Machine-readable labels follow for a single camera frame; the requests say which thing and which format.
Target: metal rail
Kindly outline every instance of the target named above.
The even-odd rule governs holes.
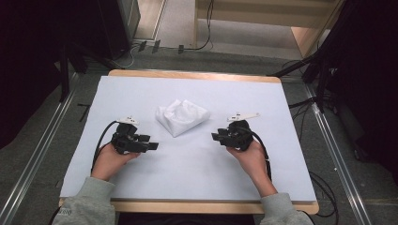
[[[59,124],[61,123],[62,118],[64,117],[69,107],[69,104],[74,96],[78,81],[79,76],[77,73],[74,73],[70,81],[71,90],[69,94],[63,102],[60,102],[58,104],[55,113],[50,120],[50,123],[44,130],[44,133],[41,136],[35,151],[33,152],[31,158],[29,159],[23,170],[23,173],[21,174],[14,188],[9,193],[6,204],[0,213],[0,224],[11,224],[11,221],[14,219],[14,216],[17,213],[19,206],[23,201],[23,198],[27,190],[29,189],[30,184],[32,183],[36,172],[38,171],[38,167],[40,166],[42,160],[47,153],[54,134],[57,131]]]
[[[305,85],[307,95],[312,98],[316,96],[316,93],[313,90],[313,87],[310,84]],[[318,122],[318,125],[322,131],[322,134],[325,138],[326,144],[328,146],[331,158],[336,166],[337,173],[340,176],[340,180],[342,182],[343,188],[347,195],[347,198],[351,204],[352,210],[354,212],[355,217],[357,218],[358,224],[371,225],[372,222],[369,218],[369,215],[366,211],[365,205],[363,203],[362,197],[358,192],[358,189],[355,185],[354,180],[345,165],[343,156],[340,152],[339,146],[335,141],[333,134],[331,133],[328,121],[323,113],[321,113],[316,106],[313,104],[313,111]]]

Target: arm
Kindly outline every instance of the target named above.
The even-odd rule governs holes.
[[[264,151],[259,142],[252,141],[246,151],[231,147],[226,149],[239,161],[260,194],[261,203],[266,212],[261,224],[313,224],[307,215],[295,210],[289,194],[278,193],[269,180]]]
[[[140,154],[119,155],[111,144],[103,147],[91,177],[75,197],[65,199],[53,224],[115,224],[115,208],[110,195],[115,185],[109,179],[123,165]]]

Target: black cable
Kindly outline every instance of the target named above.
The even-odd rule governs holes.
[[[207,41],[205,44],[200,47],[200,48],[189,48],[189,49],[184,49],[184,51],[199,51],[205,48],[205,46],[210,42],[211,43],[211,48],[213,48],[213,43],[210,40],[211,37],[211,32],[210,32],[210,25],[211,25],[211,17],[213,16],[213,8],[214,8],[214,0],[210,0],[210,3],[207,8]],[[171,47],[158,47],[159,49],[168,49],[168,50],[179,50],[179,48],[171,48]]]
[[[310,221],[313,223],[313,225],[315,225],[315,222],[314,222],[313,218],[307,212],[301,211],[301,210],[299,210],[299,212],[304,213],[305,215],[307,215],[307,217],[310,219]]]
[[[244,130],[246,132],[251,133],[254,136],[254,138],[257,139],[257,141],[261,144],[261,146],[264,149],[263,152],[264,152],[264,158],[266,159],[268,177],[269,177],[269,180],[272,180],[272,177],[271,177],[271,166],[270,166],[270,162],[269,162],[269,156],[268,156],[268,153],[267,153],[267,148],[264,146],[264,143],[261,140],[260,136],[258,136],[255,132],[253,132],[251,129],[248,129],[248,128],[244,128],[244,127],[234,127],[234,128],[238,128],[238,129],[241,129],[241,130]]]
[[[299,137],[298,137],[298,141],[301,143],[301,137],[302,137],[302,130],[304,128],[304,118],[305,118],[305,114],[307,113],[307,111],[310,109],[310,106],[312,106],[314,103],[308,103],[307,104],[307,109],[305,109],[304,114],[302,115],[302,119],[301,119],[301,126],[300,126],[300,133],[299,133]]]
[[[315,102],[316,100],[317,100],[317,97],[310,97],[310,98],[308,98],[306,100],[303,100],[301,102],[289,105],[289,109],[293,109],[293,108],[296,108],[296,107],[298,107],[300,105],[307,104],[308,102]]]
[[[324,179],[322,179],[322,177],[320,177],[319,175],[315,174],[314,172],[309,172],[309,173],[310,173],[311,180],[313,180],[313,181],[322,189],[322,191],[328,196],[328,198],[329,198],[330,201],[331,201],[331,204],[333,205],[333,211],[332,211],[331,213],[329,213],[328,215],[321,215],[321,214],[319,214],[319,213],[317,213],[316,215],[319,216],[319,217],[322,217],[322,218],[329,218],[329,217],[331,217],[333,214],[335,214],[335,215],[336,215],[335,224],[339,224],[339,210],[338,210],[338,207],[337,207],[336,196],[335,196],[333,190],[332,190],[331,187],[328,185],[328,183],[327,183]],[[321,181],[327,186],[327,188],[329,189],[329,191],[327,191],[327,190],[319,183],[319,181],[317,181],[317,180],[315,179],[315,177],[316,177],[317,179],[321,180]]]
[[[96,151],[95,151],[94,157],[93,157],[93,165],[91,166],[91,172],[93,172],[94,164],[96,164],[97,158],[98,158],[99,155],[100,155],[100,151],[102,150],[102,148],[103,148],[106,144],[110,143],[110,142],[108,142],[108,143],[104,144],[104,145],[100,148],[100,143],[102,142],[103,136],[105,136],[106,131],[108,131],[108,129],[109,129],[113,124],[115,124],[115,123],[118,123],[118,122],[116,122],[116,121],[111,122],[111,123],[106,127],[106,129],[103,130],[102,134],[100,135],[99,142],[97,143]]]

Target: black device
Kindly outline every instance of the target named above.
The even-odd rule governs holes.
[[[249,130],[249,123],[246,120],[241,120],[231,123],[228,128],[219,128],[218,134],[211,133],[211,136],[221,145],[246,151],[253,141],[253,135]]]
[[[157,142],[149,142],[150,136],[138,135],[137,127],[131,124],[119,124],[111,143],[119,154],[125,152],[145,153],[147,150],[156,150]]]
[[[254,136],[264,149],[267,173],[271,180],[271,167],[267,149],[260,137],[250,129],[249,123],[246,120],[234,121],[229,124],[228,128],[219,128],[218,133],[211,133],[211,136],[214,141],[220,142],[221,145],[234,147],[240,151],[246,151],[249,148],[254,140]]]

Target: white object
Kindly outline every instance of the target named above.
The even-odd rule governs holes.
[[[156,120],[154,111],[177,98],[208,109],[211,117],[173,138]],[[225,146],[211,138],[211,132],[225,127],[231,112],[242,109],[261,114],[248,122],[267,148],[272,160],[272,183],[278,191],[289,193],[292,201],[316,201],[281,83],[112,76],[103,76],[99,81],[60,197],[79,192],[90,175],[97,141],[109,122],[132,114],[141,123],[140,132],[150,135],[159,147],[128,162],[112,178],[116,184],[112,198],[258,201],[260,196],[250,177]],[[102,144],[112,139],[112,128]]]
[[[138,122],[137,120],[133,119],[131,116],[123,117],[123,118],[120,118],[120,119],[118,119],[116,121],[119,122],[119,123],[123,123],[123,124],[140,125],[140,122]]]
[[[156,119],[173,137],[197,126],[209,117],[209,111],[188,100],[180,101],[176,99],[168,107],[160,106],[156,110]]]
[[[254,118],[260,116],[260,113],[237,113],[237,115],[228,117],[226,119],[227,122],[234,122],[234,121],[241,121],[241,120],[246,120],[250,118]]]

